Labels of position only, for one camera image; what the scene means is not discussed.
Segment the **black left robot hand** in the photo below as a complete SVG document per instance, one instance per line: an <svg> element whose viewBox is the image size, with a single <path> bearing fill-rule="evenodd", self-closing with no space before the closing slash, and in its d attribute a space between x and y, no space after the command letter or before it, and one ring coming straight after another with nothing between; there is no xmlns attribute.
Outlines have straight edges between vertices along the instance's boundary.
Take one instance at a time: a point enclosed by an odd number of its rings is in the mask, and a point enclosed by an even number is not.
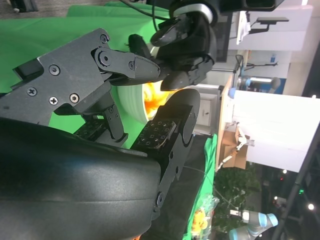
<svg viewBox="0 0 320 240"><path fill-rule="evenodd" d="M150 42L158 47L156 56L150 54L142 36L128 37L130 52L159 66L157 80L162 82L162 91L199 84L216 61L216 35L208 19L199 12L184 13L160 23Z"/></svg>

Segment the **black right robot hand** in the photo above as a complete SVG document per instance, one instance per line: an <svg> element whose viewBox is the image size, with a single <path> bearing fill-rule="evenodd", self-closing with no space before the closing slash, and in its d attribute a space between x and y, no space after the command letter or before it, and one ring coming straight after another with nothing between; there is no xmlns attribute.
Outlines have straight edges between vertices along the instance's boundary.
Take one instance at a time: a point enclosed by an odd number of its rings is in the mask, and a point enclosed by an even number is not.
<svg viewBox="0 0 320 240"><path fill-rule="evenodd" d="M0 96L0 237L129 240L160 215L191 149L200 108L173 94L131 148L113 85L154 82L160 68L113 50L98 28L14 69Z"/></svg>

